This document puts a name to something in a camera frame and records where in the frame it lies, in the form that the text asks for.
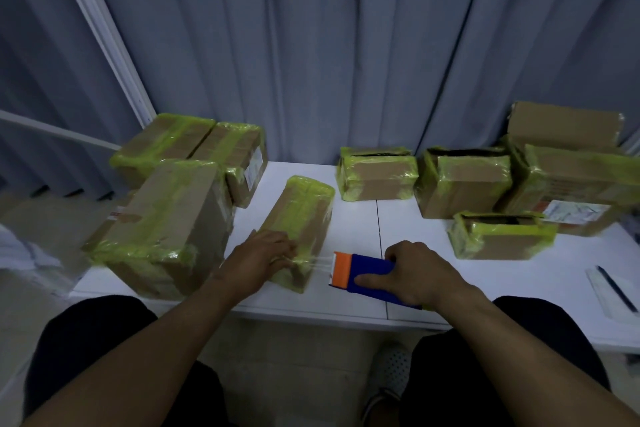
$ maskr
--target shoe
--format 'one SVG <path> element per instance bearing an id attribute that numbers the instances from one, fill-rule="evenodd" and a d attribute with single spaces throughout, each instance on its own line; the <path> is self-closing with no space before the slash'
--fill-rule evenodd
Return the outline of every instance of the shoe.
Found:
<path id="1" fill-rule="evenodd" d="M 383 400 L 400 401 L 411 371 L 411 353 L 399 342 L 384 343 L 373 356 L 362 411 L 362 424 L 366 425 L 371 409 Z"/>

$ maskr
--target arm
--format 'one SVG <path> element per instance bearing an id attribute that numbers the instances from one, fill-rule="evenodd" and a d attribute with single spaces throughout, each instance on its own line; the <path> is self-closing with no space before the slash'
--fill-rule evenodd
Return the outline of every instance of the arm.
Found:
<path id="1" fill-rule="evenodd" d="M 388 275 L 360 275 L 359 286 L 425 304 L 455 327 L 517 425 L 640 426 L 629 407 L 498 309 L 424 243 L 400 242 Z"/>
<path id="2" fill-rule="evenodd" d="M 154 427 L 173 404 L 196 358 L 226 314 L 289 265 L 286 234 L 255 232 L 196 293 L 78 375 L 25 427 Z"/>

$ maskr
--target forearm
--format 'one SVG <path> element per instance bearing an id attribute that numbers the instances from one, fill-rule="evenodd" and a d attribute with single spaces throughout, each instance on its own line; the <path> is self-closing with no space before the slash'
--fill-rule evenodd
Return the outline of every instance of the forearm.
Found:
<path id="1" fill-rule="evenodd" d="M 631 409 L 476 287 L 455 294 L 439 312 L 467 341 L 517 424 L 639 424 Z"/>
<path id="2" fill-rule="evenodd" d="M 24 425 L 159 426 L 198 354 L 233 304 L 221 284 L 210 280 L 104 355 Z"/>

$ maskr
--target hand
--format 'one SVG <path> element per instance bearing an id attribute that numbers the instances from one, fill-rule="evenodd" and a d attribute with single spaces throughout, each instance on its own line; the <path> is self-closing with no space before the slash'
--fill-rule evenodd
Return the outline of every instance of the hand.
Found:
<path id="1" fill-rule="evenodd" d="M 390 292 L 405 304 L 424 305 L 436 311 L 447 296 L 472 288 L 448 261 L 424 243 L 401 241 L 391 245 L 385 259 L 396 263 L 390 273 L 358 275 L 354 282 Z"/>
<path id="2" fill-rule="evenodd" d="M 295 256 L 296 243 L 286 233 L 253 230 L 212 273 L 211 280 L 221 283 L 225 294 L 237 304 L 259 291 L 278 270 L 292 267 L 289 259 Z"/>

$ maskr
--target pen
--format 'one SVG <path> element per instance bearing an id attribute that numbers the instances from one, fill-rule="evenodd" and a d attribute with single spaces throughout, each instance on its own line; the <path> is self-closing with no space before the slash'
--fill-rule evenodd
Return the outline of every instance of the pen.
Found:
<path id="1" fill-rule="evenodd" d="M 598 269 L 598 272 L 600 272 L 602 274 L 602 276 L 609 283 L 609 285 L 611 286 L 613 291 L 616 294 L 618 294 L 618 297 L 620 299 L 622 299 L 622 302 L 625 303 L 625 305 L 629 308 L 629 310 L 631 312 L 637 314 L 638 309 L 636 309 L 636 306 L 634 306 L 634 303 L 629 300 L 629 298 L 625 295 L 624 292 L 622 292 L 622 289 L 620 289 L 618 284 L 616 284 L 616 281 L 611 278 L 611 276 L 607 273 L 607 271 L 605 269 L 603 269 L 602 267 L 600 267 L 599 265 L 596 265 L 596 269 Z"/>

